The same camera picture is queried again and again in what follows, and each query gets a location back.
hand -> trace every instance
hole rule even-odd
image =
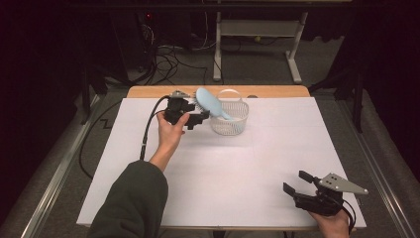
[[[342,209],[334,216],[323,216],[317,213],[309,214],[318,222],[319,229],[325,238],[348,238],[349,216]]]
[[[184,113],[175,125],[170,125],[164,119],[164,112],[157,114],[158,121],[158,147],[155,154],[151,157],[150,163],[157,166],[161,171],[167,166],[170,158],[179,145],[181,136],[185,134],[183,126],[188,121],[189,114]]]

white tabletop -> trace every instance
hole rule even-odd
[[[90,225],[115,179],[139,158],[157,98],[124,99],[77,224]],[[314,195],[299,171],[322,178],[346,174],[314,98],[246,98],[247,126],[239,136],[212,131],[209,120],[182,136],[164,174],[169,183],[162,227],[209,229],[315,229],[309,214],[282,191],[287,182]],[[165,101],[160,109],[166,106]],[[158,123],[149,131],[146,158],[158,146]],[[366,227],[355,197],[356,228]]]

brush head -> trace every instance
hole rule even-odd
[[[221,116],[226,120],[233,120],[231,116],[223,111],[222,102],[204,87],[199,87],[197,89],[194,101],[200,110],[204,109],[210,111],[211,116]]]

gray carpet floor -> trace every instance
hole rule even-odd
[[[322,43],[319,40],[302,42],[299,46],[296,62],[303,79],[303,85],[309,86],[327,75],[341,40]],[[168,81],[160,84],[293,84],[284,51],[291,46],[290,40],[278,40],[268,46],[253,43],[242,43],[241,48],[236,40],[224,41],[222,57],[223,81],[212,80],[213,52],[176,50],[176,59],[187,65],[179,64],[177,72]],[[162,49],[162,54],[170,53]],[[169,62],[163,62],[153,82],[164,77],[164,69],[171,67]],[[136,70],[131,71],[131,77],[138,76]],[[115,102],[124,98],[127,88],[113,86],[106,96],[101,97],[97,109],[99,115]],[[360,207],[367,222],[367,228],[355,232],[352,237],[414,237],[404,236],[396,225],[398,221],[392,215],[392,207],[386,203],[381,184],[375,179],[375,171],[371,169],[367,154],[376,158],[377,166],[387,178],[394,196],[399,201],[404,215],[410,222],[414,232],[420,234],[420,185],[406,167],[403,159],[393,145],[380,119],[375,113],[368,94],[365,92],[362,115],[363,142],[368,150],[361,145],[360,135],[355,133],[349,122],[346,111],[351,106],[351,99],[346,102],[336,101],[331,89],[323,89],[313,93],[330,133],[339,158],[349,180],[366,187],[369,195],[358,196]],[[101,158],[106,141],[111,132],[109,128],[115,120],[119,105],[106,112],[94,127],[92,127],[84,142],[81,153],[82,163],[93,175]],[[8,220],[0,229],[0,237],[21,237],[26,224],[31,219],[35,208],[44,194],[60,158],[65,154],[68,144],[74,141],[81,116],[76,115],[74,122],[57,141],[49,156],[34,175],[21,198],[13,208]],[[90,186],[88,178],[80,169],[78,153],[65,180],[65,184],[56,198],[48,217],[41,224],[36,234],[38,237],[85,237],[87,228],[75,224],[83,199]],[[318,232],[299,232],[295,237],[321,237]]]

desk leg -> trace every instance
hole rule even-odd
[[[299,70],[297,69],[294,56],[296,55],[297,47],[299,46],[300,38],[302,37],[302,33],[305,27],[307,16],[308,16],[307,12],[302,13],[302,16],[300,17],[300,21],[299,21],[299,26],[297,27],[296,33],[294,35],[293,49],[291,51],[286,52],[286,58],[287,58],[287,62],[290,68],[290,72],[293,77],[293,81],[296,84],[301,84],[302,78],[300,77]]]
[[[216,52],[214,54],[213,63],[213,80],[220,81],[222,79],[222,52],[220,51],[221,31],[220,23],[222,20],[222,14],[217,13],[216,19]]]

